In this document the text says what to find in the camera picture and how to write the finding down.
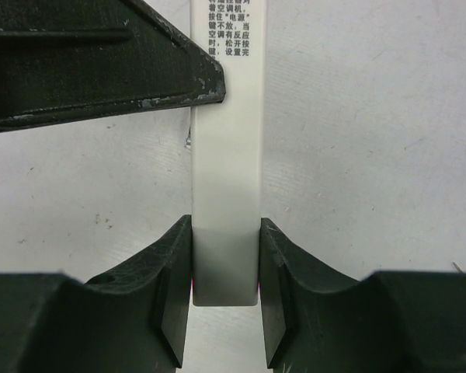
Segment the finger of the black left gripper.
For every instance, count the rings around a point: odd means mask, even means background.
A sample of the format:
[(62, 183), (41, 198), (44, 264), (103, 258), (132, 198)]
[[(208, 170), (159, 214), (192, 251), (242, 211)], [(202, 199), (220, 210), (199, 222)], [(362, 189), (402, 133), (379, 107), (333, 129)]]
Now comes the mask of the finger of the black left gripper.
[(0, 133), (219, 103), (221, 65), (143, 1), (0, 1)]

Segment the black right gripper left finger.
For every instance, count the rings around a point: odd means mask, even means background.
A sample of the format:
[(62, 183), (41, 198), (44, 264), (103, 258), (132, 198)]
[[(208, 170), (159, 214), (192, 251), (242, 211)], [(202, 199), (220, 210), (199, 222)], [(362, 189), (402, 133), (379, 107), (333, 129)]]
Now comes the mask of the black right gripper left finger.
[(0, 274), (0, 372), (174, 372), (183, 365), (191, 217), (82, 283)]

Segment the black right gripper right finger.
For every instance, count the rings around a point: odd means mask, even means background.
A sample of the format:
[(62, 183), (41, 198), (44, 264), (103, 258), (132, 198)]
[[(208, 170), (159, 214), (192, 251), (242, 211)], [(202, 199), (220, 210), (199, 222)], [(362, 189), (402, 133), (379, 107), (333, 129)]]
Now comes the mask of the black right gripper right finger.
[(275, 372), (466, 372), (466, 273), (377, 271), (357, 281), (265, 218), (259, 290)]

